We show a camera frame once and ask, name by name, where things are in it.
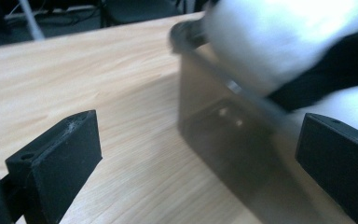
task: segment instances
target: black clamp jaw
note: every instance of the black clamp jaw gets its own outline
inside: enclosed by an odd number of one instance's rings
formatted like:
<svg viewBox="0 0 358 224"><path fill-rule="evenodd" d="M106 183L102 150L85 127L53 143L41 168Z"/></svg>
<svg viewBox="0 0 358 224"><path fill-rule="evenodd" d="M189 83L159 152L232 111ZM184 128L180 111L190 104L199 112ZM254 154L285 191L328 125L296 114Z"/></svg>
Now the black clamp jaw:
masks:
<svg viewBox="0 0 358 224"><path fill-rule="evenodd" d="M358 223L358 130L336 119L307 114L296 159Z"/></svg>
<svg viewBox="0 0 358 224"><path fill-rule="evenodd" d="M101 159L95 110L63 119L6 159L0 223L59 223Z"/></svg>

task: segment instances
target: hole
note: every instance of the hole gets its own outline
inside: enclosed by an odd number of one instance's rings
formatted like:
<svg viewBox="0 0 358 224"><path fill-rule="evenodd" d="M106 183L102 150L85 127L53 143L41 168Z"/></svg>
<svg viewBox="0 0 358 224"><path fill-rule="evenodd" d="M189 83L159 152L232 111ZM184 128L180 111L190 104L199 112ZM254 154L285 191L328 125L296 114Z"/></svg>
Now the hole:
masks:
<svg viewBox="0 0 358 224"><path fill-rule="evenodd" d="M237 121L235 121L235 125L237 125L237 127L242 126L243 121L241 119L237 119Z"/></svg>
<svg viewBox="0 0 358 224"><path fill-rule="evenodd" d="M25 154L25 155L21 156L21 159L22 159L23 161L26 161L26 160L31 159L33 156L34 156L34 154L29 153L29 154Z"/></svg>
<svg viewBox="0 0 358 224"><path fill-rule="evenodd" d="M228 112L228 108L221 108L221 109L219 109L219 116L220 117L224 117L226 114L227 114L227 112Z"/></svg>
<svg viewBox="0 0 358 224"><path fill-rule="evenodd" d="M337 119L331 119L331 121L332 121L333 123L341 123L341 121L339 121L339 120L337 120Z"/></svg>

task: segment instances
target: chair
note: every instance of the chair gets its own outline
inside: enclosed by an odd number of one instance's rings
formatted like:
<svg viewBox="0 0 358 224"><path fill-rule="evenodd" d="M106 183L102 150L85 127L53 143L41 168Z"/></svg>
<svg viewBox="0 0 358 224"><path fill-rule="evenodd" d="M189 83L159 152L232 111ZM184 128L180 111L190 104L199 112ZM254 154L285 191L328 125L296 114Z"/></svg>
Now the chair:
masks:
<svg viewBox="0 0 358 224"><path fill-rule="evenodd" d="M181 0L100 0L101 28L181 15ZM186 0L183 3L186 13Z"/></svg>

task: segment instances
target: wooden table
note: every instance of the wooden table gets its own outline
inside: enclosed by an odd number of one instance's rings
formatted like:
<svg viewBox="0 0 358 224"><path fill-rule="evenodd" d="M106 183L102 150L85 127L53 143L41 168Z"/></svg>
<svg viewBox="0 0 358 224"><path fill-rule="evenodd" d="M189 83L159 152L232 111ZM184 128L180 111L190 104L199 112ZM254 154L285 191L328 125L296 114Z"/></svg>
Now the wooden table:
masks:
<svg viewBox="0 0 358 224"><path fill-rule="evenodd" d="M176 129L168 33L200 16L0 48L0 177L39 134L96 109L103 160L62 223L259 223Z"/></svg>

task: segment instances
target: clear acrylic container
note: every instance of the clear acrylic container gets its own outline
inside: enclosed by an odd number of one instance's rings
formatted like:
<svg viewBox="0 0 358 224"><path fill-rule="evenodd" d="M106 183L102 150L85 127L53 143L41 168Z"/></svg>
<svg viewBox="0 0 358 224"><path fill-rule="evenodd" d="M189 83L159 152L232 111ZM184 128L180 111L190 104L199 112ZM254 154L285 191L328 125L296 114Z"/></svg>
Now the clear acrylic container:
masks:
<svg viewBox="0 0 358 224"><path fill-rule="evenodd" d="M178 128L186 142L264 223L353 223L296 162L300 127L205 53L201 24L171 30L181 55Z"/></svg>

